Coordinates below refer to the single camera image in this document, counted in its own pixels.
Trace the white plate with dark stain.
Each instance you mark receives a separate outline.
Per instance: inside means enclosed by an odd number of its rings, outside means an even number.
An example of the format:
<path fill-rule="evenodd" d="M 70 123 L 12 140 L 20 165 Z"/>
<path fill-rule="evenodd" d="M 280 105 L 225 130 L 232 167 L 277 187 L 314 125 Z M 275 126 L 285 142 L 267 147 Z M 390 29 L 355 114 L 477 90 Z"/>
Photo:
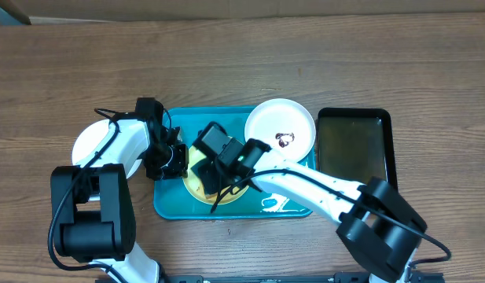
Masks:
<path fill-rule="evenodd" d="M 316 126 L 298 102 L 276 98 L 257 105 L 244 126 L 244 138 L 267 143 L 290 160 L 299 162 L 314 147 Z"/>

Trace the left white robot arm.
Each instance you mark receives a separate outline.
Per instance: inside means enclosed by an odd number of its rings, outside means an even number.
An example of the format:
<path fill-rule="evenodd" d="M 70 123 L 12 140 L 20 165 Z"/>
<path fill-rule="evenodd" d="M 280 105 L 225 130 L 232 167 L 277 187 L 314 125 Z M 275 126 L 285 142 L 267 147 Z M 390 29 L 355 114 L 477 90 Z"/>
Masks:
<path fill-rule="evenodd" d="M 162 282 L 160 264 L 136 241 L 136 220 L 127 178 L 145 166 L 147 178 L 187 176 L 188 149 L 179 128 L 153 97 L 140 97 L 132 112 L 98 108 L 108 132 L 84 158 L 56 167 L 50 177 L 50 259 L 60 269 L 101 269 L 116 282 Z"/>

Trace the white plate with orange stain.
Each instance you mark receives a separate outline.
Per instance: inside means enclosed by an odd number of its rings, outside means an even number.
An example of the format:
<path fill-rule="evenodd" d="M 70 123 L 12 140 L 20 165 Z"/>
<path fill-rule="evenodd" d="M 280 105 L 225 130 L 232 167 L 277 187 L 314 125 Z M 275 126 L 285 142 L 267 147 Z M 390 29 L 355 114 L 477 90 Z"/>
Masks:
<path fill-rule="evenodd" d="M 121 119 L 117 123 L 119 133 L 116 139 L 92 167 L 122 164 L 127 178 L 130 178 L 141 164 L 141 154 L 149 147 L 149 133 L 146 124 L 137 119 Z M 108 119 L 97 121 L 86 128 L 73 146 L 72 164 L 85 166 L 96 151 L 101 150 L 110 140 L 115 129 L 115 125 Z"/>

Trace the yellow plate with sauce stain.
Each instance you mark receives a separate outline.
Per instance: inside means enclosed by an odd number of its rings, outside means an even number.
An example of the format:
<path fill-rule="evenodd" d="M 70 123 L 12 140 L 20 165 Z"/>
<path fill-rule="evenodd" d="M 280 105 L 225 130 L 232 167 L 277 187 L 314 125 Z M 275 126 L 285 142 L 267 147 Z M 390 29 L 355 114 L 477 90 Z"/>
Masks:
<path fill-rule="evenodd" d="M 214 204 L 216 199 L 216 192 L 214 194 L 206 194 L 204 192 L 205 186 L 203 182 L 198 177 L 197 173 L 193 172 L 193 166 L 197 165 L 199 162 L 206 160 L 206 156 L 197 150 L 194 146 L 189 147 L 189 164 L 187 170 L 187 177 L 183 178 L 184 185 L 189 193 L 205 204 Z M 245 192 L 248 190 L 249 186 L 245 186 L 238 194 L 231 194 L 228 193 L 222 200 L 219 202 L 220 205 L 229 204 L 234 202 L 235 200 L 239 199 Z"/>

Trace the green and yellow sponge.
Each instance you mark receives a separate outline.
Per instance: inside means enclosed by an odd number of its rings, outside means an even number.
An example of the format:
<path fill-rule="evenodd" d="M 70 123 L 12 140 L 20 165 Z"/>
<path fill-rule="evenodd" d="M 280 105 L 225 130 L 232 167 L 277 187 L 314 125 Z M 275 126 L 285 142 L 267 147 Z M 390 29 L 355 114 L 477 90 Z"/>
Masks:
<path fill-rule="evenodd" d="M 191 170 L 200 179 L 203 185 L 211 183 L 211 161 L 208 158 L 198 160 L 191 167 Z"/>

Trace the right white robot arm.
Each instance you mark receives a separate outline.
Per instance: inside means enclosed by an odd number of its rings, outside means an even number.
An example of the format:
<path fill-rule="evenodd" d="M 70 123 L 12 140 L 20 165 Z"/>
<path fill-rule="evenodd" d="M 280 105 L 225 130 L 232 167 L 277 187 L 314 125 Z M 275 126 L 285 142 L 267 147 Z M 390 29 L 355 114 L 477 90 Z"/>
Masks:
<path fill-rule="evenodd" d="M 250 139 L 196 140 L 194 147 L 238 182 L 250 182 L 322 215 L 355 261 L 378 281 L 404 282 L 427 225 L 389 183 L 363 184 L 325 175 L 288 160 L 268 144 Z"/>

